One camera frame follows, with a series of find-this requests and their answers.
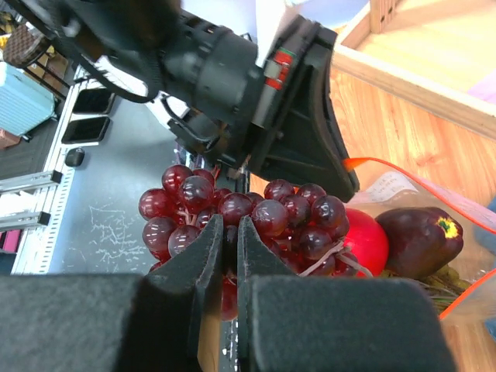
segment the wooden frame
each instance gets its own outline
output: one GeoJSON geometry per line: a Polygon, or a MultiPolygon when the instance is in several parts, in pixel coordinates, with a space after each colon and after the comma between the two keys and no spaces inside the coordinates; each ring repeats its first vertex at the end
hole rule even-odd
{"type": "Polygon", "coordinates": [[[496,105],[467,93],[496,71],[495,19],[494,0],[370,0],[332,65],[496,140],[496,105]]]}

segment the smartphone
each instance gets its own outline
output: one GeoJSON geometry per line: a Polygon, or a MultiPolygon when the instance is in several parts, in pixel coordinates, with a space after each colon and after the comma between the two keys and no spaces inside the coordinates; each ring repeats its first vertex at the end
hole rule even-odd
{"type": "Polygon", "coordinates": [[[112,109],[115,95],[106,88],[83,89],[74,103],[74,114],[108,115],[112,109]]]}
{"type": "Polygon", "coordinates": [[[109,124],[110,118],[108,116],[69,122],[62,136],[62,143],[71,145],[73,143],[100,142],[103,140],[109,124]]]}

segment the black mouse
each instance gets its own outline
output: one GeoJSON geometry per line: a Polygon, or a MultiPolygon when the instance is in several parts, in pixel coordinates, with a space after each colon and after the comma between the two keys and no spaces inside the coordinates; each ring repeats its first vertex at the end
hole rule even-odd
{"type": "Polygon", "coordinates": [[[65,165],[68,167],[79,167],[84,159],[84,150],[80,147],[70,149],[65,156],[65,165]]]}

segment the plastic bag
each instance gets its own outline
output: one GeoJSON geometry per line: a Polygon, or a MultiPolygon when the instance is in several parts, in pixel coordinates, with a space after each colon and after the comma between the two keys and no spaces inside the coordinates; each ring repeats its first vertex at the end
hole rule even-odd
{"type": "Polygon", "coordinates": [[[369,162],[380,177],[348,203],[373,217],[393,208],[434,206],[448,212],[463,227],[463,250],[449,265],[471,286],[443,313],[444,324],[460,325],[496,318],[496,246],[483,247],[474,238],[475,229],[496,234],[496,214],[455,192],[374,158],[345,161],[348,170],[369,162]]]}

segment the purple paper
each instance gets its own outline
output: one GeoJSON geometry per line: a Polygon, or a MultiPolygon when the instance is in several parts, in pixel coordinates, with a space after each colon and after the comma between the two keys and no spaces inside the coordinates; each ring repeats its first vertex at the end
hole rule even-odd
{"type": "Polygon", "coordinates": [[[475,84],[467,93],[496,105],[496,70],[475,84]]]}

